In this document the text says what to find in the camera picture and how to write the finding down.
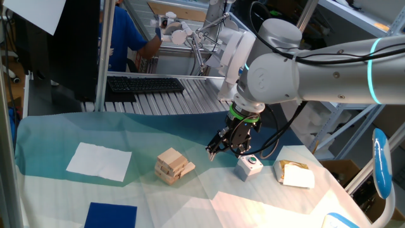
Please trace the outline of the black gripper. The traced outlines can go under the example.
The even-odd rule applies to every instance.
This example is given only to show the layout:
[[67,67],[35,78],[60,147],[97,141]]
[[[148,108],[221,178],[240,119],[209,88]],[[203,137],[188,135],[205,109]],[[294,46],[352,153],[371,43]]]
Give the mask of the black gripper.
[[259,131],[261,127],[259,115],[239,120],[232,114],[228,114],[225,123],[227,127],[218,130],[206,146],[208,158],[211,162],[219,152],[225,152],[229,148],[237,149],[240,156],[247,153],[251,148],[251,129]]

